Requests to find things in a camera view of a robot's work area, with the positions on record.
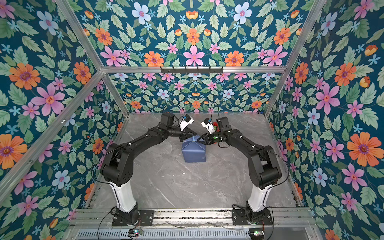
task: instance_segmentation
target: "black mounting plate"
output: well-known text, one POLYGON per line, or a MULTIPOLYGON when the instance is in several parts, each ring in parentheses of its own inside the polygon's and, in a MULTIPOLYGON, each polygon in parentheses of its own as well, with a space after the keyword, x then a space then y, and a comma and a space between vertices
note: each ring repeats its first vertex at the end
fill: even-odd
MULTIPOLYGON (((147 227, 152 226, 153 216, 155 214, 154 210, 139 210, 139 220, 140 220, 140 226, 147 227)), ((119 216, 116 216, 116 219, 114 218, 112 221, 112 226, 114 227, 126 227, 129 226, 125 219, 119 216)))
POLYGON ((232 209, 232 222, 235 226, 240 225, 273 225, 272 215, 268 209, 263 210, 263 218, 262 221, 259 221, 257 224, 251 224, 247 221, 245 217, 245 211, 243 209, 232 209))

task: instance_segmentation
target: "blue plastic container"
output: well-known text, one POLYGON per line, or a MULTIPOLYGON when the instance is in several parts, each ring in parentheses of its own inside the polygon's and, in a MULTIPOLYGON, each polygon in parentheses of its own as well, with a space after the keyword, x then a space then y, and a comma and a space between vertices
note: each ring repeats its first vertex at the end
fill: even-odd
POLYGON ((205 145, 196 142, 199 135, 184 140, 181 151, 185 162, 206 162, 205 145))

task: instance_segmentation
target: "metal vent grille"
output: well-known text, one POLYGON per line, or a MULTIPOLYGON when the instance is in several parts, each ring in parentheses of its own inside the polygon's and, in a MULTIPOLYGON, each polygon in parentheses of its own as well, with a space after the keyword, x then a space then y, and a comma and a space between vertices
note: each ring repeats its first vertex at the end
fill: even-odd
MULTIPOLYGON (((100 229, 100 240, 130 239, 128 229, 100 229)), ((248 229, 146 229, 139 239, 249 239, 248 229)), ((76 239, 98 240, 97 229, 80 230, 76 239)))

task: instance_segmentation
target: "metal bar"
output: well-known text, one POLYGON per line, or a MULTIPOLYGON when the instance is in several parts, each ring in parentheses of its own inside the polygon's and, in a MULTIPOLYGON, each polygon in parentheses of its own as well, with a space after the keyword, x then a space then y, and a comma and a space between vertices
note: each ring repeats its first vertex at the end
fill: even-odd
POLYGON ((286 71, 280 77, 279 82, 277 83, 275 90, 273 91, 273 94, 269 100, 268 108, 265 111, 265 116, 269 115, 269 113, 272 111, 273 105, 276 103, 277 99, 279 98, 280 92, 282 91, 282 89, 284 87, 284 83, 288 79, 288 76, 292 71, 293 65, 295 64, 295 62, 296 62, 296 60, 297 60, 297 58, 301 52, 301 49, 304 47, 304 44, 307 41, 308 35, 311 32, 317 18, 319 17, 319 14, 321 13, 321 10, 322 10, 325 2, 326 2, 326 0, 315 0, 314 1, 311 10, 308 13, 307 19, 305 20, 305 23, 303 25, 300 36, 297 39, 296 44, 293 47, 291 54, 289 55, 287 65, 286 65, 286 71))
MULTIPOLYGON (((129 67, 129 66, 121 66, 121 67, 103 67, 103 73, 161 73, 161 69, 169 70, 170 73, 175 69, 178 72, 181 70, 185 70, 185 67, 129 67)), ((197 67, 186 67, 187 70, 195 69, 198 72, 197 67)), ((200 70, 208 70, 209 67, 199 67, 200 70)), ((284 73, 286 67, 283 66, 256 66, 256 67, 223 67, 224 73, 284 73)))
POLYGON ((81 23, 71 8, 71 5, 67 0, 56 0, 55 2, 63 13, 65 19, 70 25, 72 31, 75 33, 85 52, 87 53, 89 59, 92 61, 96 70, 100 71, 104 65, 101 62, 96 50, 93 48, 91 42, 89 41, 87 35, 85 35, 84 28, 81 26, 81 23))
POLYGON ((57 116, 55 121, 40 135, 36 142, 28 149, 24 156, 15 164, 13 168, 4 176, 0 182, 0 205, 24 177, 33 163, 44 152, 49 144, 59 133, 65 121, 79 108, 84 99, 94 89, 102 77, 100 71, 96 72, 89 82, 77 93, 72 101, 57 116))
POLYGON ((116 104, 119 106, 120 111, 122 112, 124 117, 127 118, 129 115, 128 109, 125 106, 125 104, 121 98, 120 93, 118 92, 117 88, 113 84, 112 79, 109 76, 109 74, 104 74, 103 81, 104 81, 105 85, 107 86, 107 88, 109 89, 109 92, 111 93, 112 98, 116 101, 116 104))

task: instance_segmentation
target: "grey marble floor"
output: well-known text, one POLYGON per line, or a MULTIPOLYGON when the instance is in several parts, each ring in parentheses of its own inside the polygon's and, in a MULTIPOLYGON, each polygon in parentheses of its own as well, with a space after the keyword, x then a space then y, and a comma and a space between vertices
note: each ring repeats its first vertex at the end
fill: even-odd
MULTIPOLYGON (((190 114, 195 122, 189 125, 199 135, 207 130, 200 122, 210 114, 190 114)), ((144 134, 148 128, 158 124, 160 114, 131 114, 124 127, 121 143, 144 134)), ((261 114, 227 113, 232 129, 240 130, 257 144, 272 145, 269 125, 261 114)), ((207 146, 207 161, 186 163, 181 153, 181 142, 170 137, 163 143, 149 148, 134 160, 131 179, 132 190, 139 208, 219 208, 232 204, 245 205, 252 190, 248 175, 247 158, 233 147, 207 146)), ((283 176, 286 165, 280 162, 283 176)), ((295 207, 290 182, 271 189, 267 205, 274 207, 295 207)), ((109 185, 101 184, 90 207, 108 209, 115 206, 115 199, 109 185)))

